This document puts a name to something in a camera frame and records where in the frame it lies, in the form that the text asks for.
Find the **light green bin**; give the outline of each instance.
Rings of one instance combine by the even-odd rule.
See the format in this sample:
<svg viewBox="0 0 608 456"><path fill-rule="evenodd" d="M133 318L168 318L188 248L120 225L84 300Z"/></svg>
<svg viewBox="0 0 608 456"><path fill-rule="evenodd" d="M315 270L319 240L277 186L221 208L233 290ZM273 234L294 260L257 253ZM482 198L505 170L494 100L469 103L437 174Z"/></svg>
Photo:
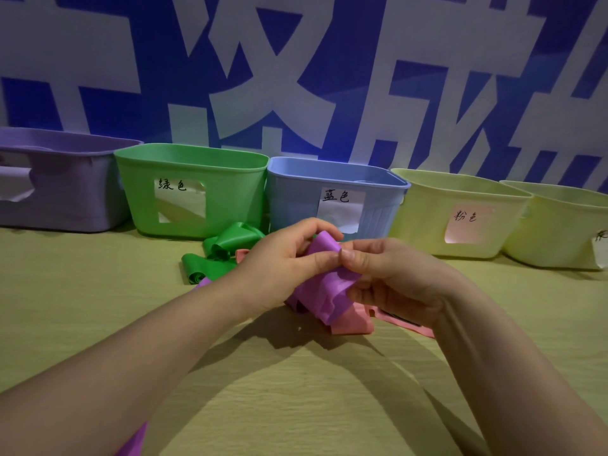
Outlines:
<svg viewBox="0 0 608 456"><path fill-rule="evenodd" d="M133 222L144 234L206 238L234 222L260 226L265 155L167 143L115 155Z"/></svg>
<svg viewBox="0 0 608 456"><path fill-rule="evenodd" d="M608 230L608 195L563 185L502 180L534 195L504 252L537 267L598 269L592 238Z"/></svg>
<svg viewBox="0 0 608 456"><path fill-rule="evenodd" d="M419 169L391 170L412 187L404 197L389 232L417 249L439 256L491 258L496 256L517 224L532 195L493 180L465 174ZM484 224L476 241L447 243L446 230L458 211L464 221L477 212Z"/></svg>

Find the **tabletop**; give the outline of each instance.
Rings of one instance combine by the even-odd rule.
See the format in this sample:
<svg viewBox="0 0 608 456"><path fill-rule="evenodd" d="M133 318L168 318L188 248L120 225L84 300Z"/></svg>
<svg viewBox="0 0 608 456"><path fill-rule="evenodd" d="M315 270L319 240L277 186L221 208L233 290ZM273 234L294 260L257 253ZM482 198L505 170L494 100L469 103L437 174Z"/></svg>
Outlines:
<svg viewBox="0 0 608 456"><path fill-rule="evenodd" d="M132 224L94 235L0 229L0 390L189 290L189 252L201 243L143 237ZM608 421L608 272L447 261ZM487 454L435 341L375 327L331 336L287 307L235 327L156 412L143 454Z"/></svg>

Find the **sticky note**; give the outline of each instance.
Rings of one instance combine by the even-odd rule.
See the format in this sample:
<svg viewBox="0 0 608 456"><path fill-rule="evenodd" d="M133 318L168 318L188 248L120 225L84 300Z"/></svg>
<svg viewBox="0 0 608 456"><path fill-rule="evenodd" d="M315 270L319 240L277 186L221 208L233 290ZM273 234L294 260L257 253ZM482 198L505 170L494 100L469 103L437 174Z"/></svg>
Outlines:
<svg viewBox="0 0 608 456"><path fill-rule="evenodd" d="M34 193L31 169L26 155L0 153L0 201L20 202Z"/></svg>
<svg viewBox="0 0 608 456"><path fill-rule="evenodd" d="M595 263L599 268L608 268L608 229L598 230L597 234L591 238Z"/></svg>
<svg viewBox="0 0 608 456"><path fill-rule="evenodd" d="M205 187L197 180L154 180L159 222L204 222L207 217Z"/></svg>
<svg viewBox="0 0 608 456"><path fill-rule="evenodd" d="M454 205L447 220L446 243L483 243L493 214L494 207L483 203Z"/></svg>
<svg viewBox="0 0 608 456"><path fill-rule="evenodd" d="M323 187L317 217L331 222L342 233L357 233L364 203L365 192Z"/></svg>

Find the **backdrop with chinese characters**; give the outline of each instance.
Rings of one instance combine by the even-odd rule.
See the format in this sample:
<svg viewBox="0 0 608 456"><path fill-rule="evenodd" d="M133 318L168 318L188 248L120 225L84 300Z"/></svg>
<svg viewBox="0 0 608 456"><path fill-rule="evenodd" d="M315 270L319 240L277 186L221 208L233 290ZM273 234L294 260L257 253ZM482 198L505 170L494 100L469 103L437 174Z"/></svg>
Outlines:
<svg viewBox="0 0 608 456"><path fill-rule="evenodd" d="M608 192L608 0L0 0L0 124Z"/></svg>

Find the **green ribbon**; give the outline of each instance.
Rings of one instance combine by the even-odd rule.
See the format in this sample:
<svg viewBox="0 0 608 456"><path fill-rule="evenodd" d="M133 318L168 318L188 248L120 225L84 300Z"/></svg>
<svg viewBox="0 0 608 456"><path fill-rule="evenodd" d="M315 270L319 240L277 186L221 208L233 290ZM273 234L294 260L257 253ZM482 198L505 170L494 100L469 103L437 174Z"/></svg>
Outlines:
<svg viewBox="0 0 608 456"><path fill-rule="evenodd" d="M234 258L227 261L212 261L192 253L183 255L182 263L190 284L201 283L205 277L208 277L209 280L217 280L237 267Z"/></svg>
<svg viewBox="0 0 608 456"><path fill-rule="evenodd" d="M198 284L205 277L217 280L237 266L232 257L238 249L251 249L265 235L244 222L235 222L217 237L202 243L206 258L188 253L182 256L184 270L191 284Z"/></svg>
<svg viewBox="0 0 608 456"><path fill-rule="evenodd" d="M215 261L225 261L238 249L251 249L264 238L264 233L244 222L235 222L217 237L202 243L205 256Z"/></svg>

